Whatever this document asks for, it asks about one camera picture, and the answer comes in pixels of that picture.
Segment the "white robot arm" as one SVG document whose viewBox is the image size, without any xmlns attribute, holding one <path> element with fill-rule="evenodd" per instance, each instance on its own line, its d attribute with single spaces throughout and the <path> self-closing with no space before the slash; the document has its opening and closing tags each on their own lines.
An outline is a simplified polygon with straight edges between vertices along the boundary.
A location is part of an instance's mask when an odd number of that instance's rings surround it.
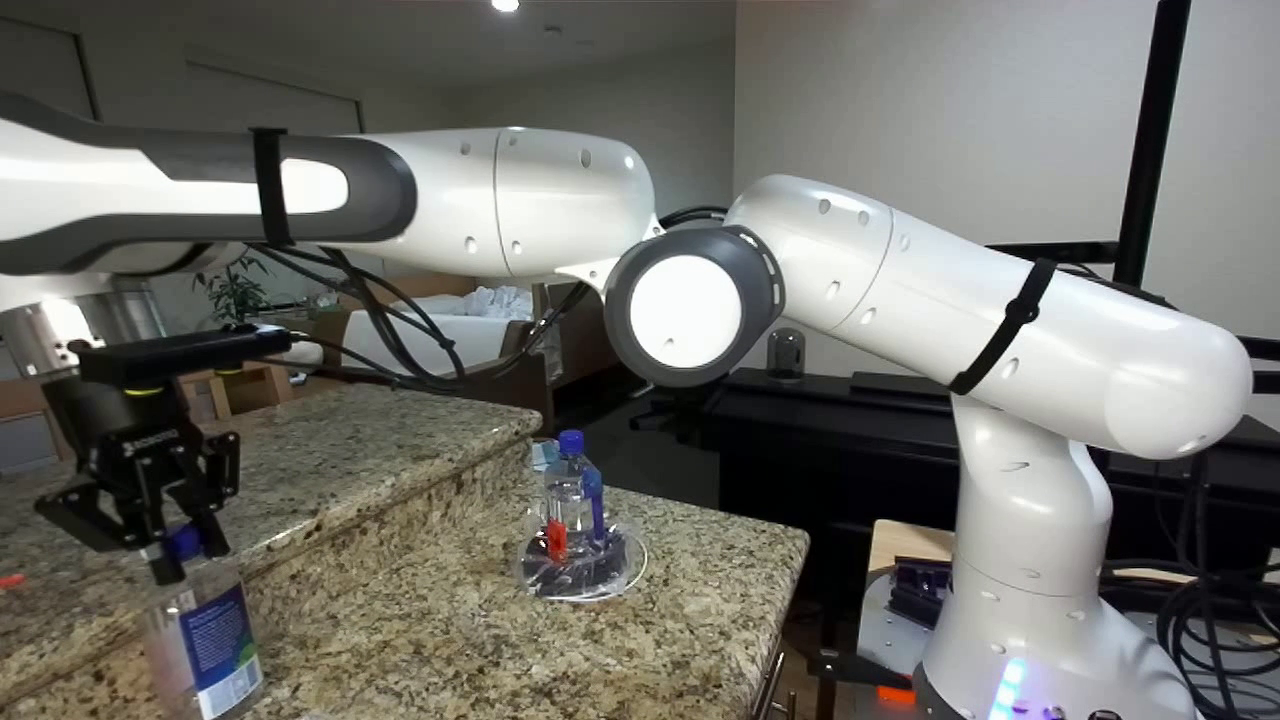
<svg viewBox="0 0 1280 720">
<path fill-rule="evenodd" d="M 549 127 L 179 134 L 0 107 L 0 276 L 158 276 L 222 245 L 346 248 L 475 279 L 579 279 L 665 387 L 725 377 L 777 322 L 949 387 L 956 576 L 916 667 L 946 720 L 1201 720 L 1174 655 L 1101 600 L 1105 453 L 1181 459 L 1251 398 L 1243 344 L 804 175 L 719 226 L 658 220 L 635 148 Z"/>
</svg>

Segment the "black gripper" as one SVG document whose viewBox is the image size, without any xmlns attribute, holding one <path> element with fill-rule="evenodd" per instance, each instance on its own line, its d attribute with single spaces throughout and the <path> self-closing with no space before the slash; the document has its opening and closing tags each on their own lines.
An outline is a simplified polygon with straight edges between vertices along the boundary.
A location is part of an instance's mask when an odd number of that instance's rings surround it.
<svg viewBox="0 0 1280 720">
<path fill-rule="evenodd" d="M 172 384 L 132 393 L 65 377 L 43 401 L 75 453 L 71 480 L 36 500 L 43 521 L 95 554 L 145 547 L 158 586 L 185 580 L 164 504 L 196 526 L 207 558 L 229 558 L 217 514 L 241 492 L 237 431 L 196 429 Z"/>
</svg>

